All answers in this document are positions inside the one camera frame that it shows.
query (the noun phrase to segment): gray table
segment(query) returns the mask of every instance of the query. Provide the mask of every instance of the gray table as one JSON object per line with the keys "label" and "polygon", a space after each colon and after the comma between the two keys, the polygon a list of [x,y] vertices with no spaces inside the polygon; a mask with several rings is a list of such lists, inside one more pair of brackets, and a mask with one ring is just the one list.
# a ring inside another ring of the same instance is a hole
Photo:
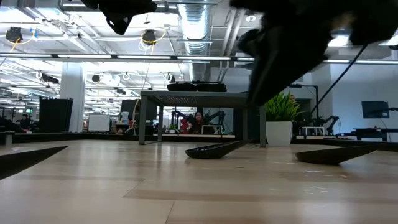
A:
{"label": "gray table", "polygon": [[[141,91],[139,144],[145,144],[145,122],[147,101],[159,106],[159,125],[157,140],[162,140],[163,107],[187,106],[208,108],[240,108],[243,109],[243,139],[248,139],[248,109],[246,93],[210,93],[180,91]],[[260,146],[266,146],[266,107],[260,107]]]}

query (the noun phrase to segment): pipe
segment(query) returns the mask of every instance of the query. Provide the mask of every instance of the pipe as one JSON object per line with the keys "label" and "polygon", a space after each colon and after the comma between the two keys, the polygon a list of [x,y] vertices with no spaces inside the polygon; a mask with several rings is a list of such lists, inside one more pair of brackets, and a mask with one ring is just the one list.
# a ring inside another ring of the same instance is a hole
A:
{"label": "pipe", "polygon": [[234,32],[232,33],[232,38],[231,38],[231,42],[229,43],[228,51],[226,52],[227,56],[231,55],[231,53],[232,53],[232,49],[234,48],[234,44],[235,44],[236,38],[238,36],[238,32],[241,27],[243,18],[245,16],[245,12],[246,12],[246,10],[244,10],[244,9],[240,10],[240,15],[239,15],[238,21],[236,22]]}
{"label": "pipe", "polygon": [[[202,4],[177,5],[181,16],[181,28],[184,39],[205,40],[208,38],[210,25],[210,7]],[[208,43],[186,42],[187,55],[208,55]],[[190,63],[190,79],[203,80],[206,72],[206,64]]]}
{"label": "pipe", "polygon": [[232,10],[231,11],[231,17],[229,18],[228,25],[227,25],[227,28],[226,28],[226,31],[225,31],[225,37],[224,37],[223,46],[221,47],[220,56],[224,56],[224,53],[225,53],[225,50],[226,50],[226,46],[227,46],[228,41],[229,41],[229,36],[231,35],[232,26],[233,26],[234,21],[235,21],[235,15],[236,15],[236,10]]}

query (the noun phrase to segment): ceiling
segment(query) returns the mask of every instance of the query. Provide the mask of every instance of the ceiling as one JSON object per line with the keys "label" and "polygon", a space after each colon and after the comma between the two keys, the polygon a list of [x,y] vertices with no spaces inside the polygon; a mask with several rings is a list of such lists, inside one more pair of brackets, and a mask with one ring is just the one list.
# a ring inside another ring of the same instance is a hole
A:
{"label": "ceiling", "polygon": [[[0,52],[14,53],[43,53],[43,54],[130,54],[130,55],[185,55],[187,39],[182,32],[181,19],[174,13],[149,13],[134,16],[127,32],[120,36],[115,34],[106,23],[106,18],[99,11],[91,11],[80,7],[77,0],[61,1],[68,5],[48,6],[48,1],[36,1],[36,7],[15,7],[15,0],[3,0],[0,8]],[[176,12],[175,2],[168,1],[171,12]],[[207,1],[210,8],[210,34],[202,42],[208,43],[208,55],[235,55],[236,38],[250,29],[259,27],[260,14],[255,14],[256,20],[245,20],[245,11],[236,11],[229,7],[229,1]],[[22,45],[10,43],[5,38],[5,33],[10,27],[21,27],[24,40]],[[145,30],[155,30],[157,42],[154,46],[144,45],[141,35]],[[351,47],[329,47],[327,54],[331,59],[352,59],[358,50]],[[384,59],[391,56],[391,50],[386,46],[374,44],[363,53],[360,59]],[[26,88],[2,88],[4,97],[30,95],[54,96],[59,94],[59,85],[50,85],[51,88],[28,88],[28,86],[47,86],[48,83],[40,81],[40,73],[61,79],[62,61],[38,61],[7,58],[0,67],[0,85],[20,85]],[[189,63],[149,63],[149,62],[83,62],[88,74],[86,100],[107,102],[113,98],[111,105],[103,103],[104,107],[118,106],[118,97],[138,97],[141,88],[164,90],[169,75],[178,80],[189,80]],[[231,90],[245,90],[249,82],[249,72],[231,72],[237,68],[229,68],[225,80]],[[210,80],[217,80],[220,66],[211,64]],[[243,77],[233,78],[236,74]],[[119,76],[119,85],[130,89],[127,95],[120,95],[116,90],[99,89],[113,85],[110,82],[95,83],[91,80],[93,75]],[[16,105],[8,101],[2,105]],[[86,104],[88,110],[93,109],[92,103]]]}

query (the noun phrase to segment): white planter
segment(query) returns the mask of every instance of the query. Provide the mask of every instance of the white planter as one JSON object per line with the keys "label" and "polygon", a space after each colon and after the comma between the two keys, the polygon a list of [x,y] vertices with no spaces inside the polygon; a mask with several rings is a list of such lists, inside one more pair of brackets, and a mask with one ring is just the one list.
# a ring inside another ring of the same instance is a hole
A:
{"label": "white planter", "polygon": [[292,140],[291,121],[268,121],[267,142],[271,147],[289,147]]}

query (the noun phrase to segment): ceiling duct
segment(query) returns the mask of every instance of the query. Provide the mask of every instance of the ceiling duct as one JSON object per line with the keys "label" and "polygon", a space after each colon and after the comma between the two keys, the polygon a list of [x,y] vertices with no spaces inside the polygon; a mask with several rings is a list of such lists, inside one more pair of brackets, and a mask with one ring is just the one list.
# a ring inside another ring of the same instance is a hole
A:
{"label": "ceiling duct", "polygon": [[[177,5],[181,15],[182,34],[188,40],[203,40],[208,37],[210,7],[204,4],[179,4]],[[208,43],[185,42],[185,50],[188,55],[208,55]],[[205,63],[190,63],[190,79],[204,80],[206,69]]]}

